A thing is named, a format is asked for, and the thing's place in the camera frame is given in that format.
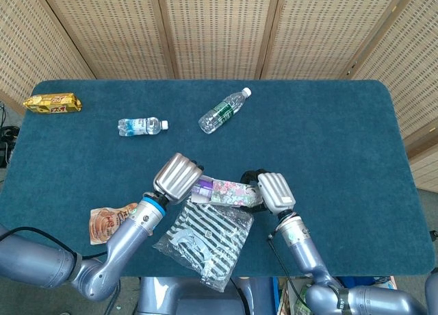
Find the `green felt surface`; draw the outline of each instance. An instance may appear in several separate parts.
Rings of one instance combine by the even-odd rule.
[[[207,135],[198,119],[232,92],[253,95]],[[180,152],[205,174],[238,181],[244,171],[283,173],[333,275],[411,275],[433,267],[433,246],[389,93],[377,81],[45,81],[34,94],[74,92],[83,110],[27,112],[0,196],[3,224],[44,229],[82,254],[90,210],[139,201]],[[156,116],[169,130],[120,137],[120,118]],[[124,275],[197,276],[151,246],[172,225],[169,207]],[[266,236],[276,218],[259,213],[234,275],[282,275]],[[275,245],[299,275],[280,236]]]

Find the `striped plastic bag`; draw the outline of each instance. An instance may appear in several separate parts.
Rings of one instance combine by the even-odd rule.
[[[188,199],[173,226],[153,246],[201,274],[201,282],[224,292],[254,218],[232,207]]]

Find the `plastic bottle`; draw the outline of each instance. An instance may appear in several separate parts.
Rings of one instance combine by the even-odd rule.
[[[211,134],[234,114],[239,112],[245,100],[251,95],[249,88],[244,88],[241,92],[230,94],[221,101],[214,109],[208,111],[198,123],[206,134]]]
[[[167,121],[157,118],[123,118],[118,121],[118,134],[121,136],[156,135],[168,128]]]

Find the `blue bottle label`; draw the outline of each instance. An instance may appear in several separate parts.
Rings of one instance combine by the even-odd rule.
[[[221,123],[229,120],[234,114],[233,108],[226,101],[221,101],[213,110],[218,113],[219,121]]]

